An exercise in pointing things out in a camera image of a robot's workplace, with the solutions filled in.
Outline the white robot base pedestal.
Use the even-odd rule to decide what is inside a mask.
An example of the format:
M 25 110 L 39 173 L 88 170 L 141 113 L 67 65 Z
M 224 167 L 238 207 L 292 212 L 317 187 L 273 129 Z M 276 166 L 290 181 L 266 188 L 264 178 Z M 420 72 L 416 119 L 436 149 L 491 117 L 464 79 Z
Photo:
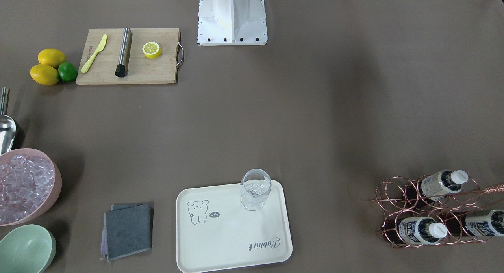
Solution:
M 265 0 L 199 0 L 197 45 L 252 46 L 267 42 Z

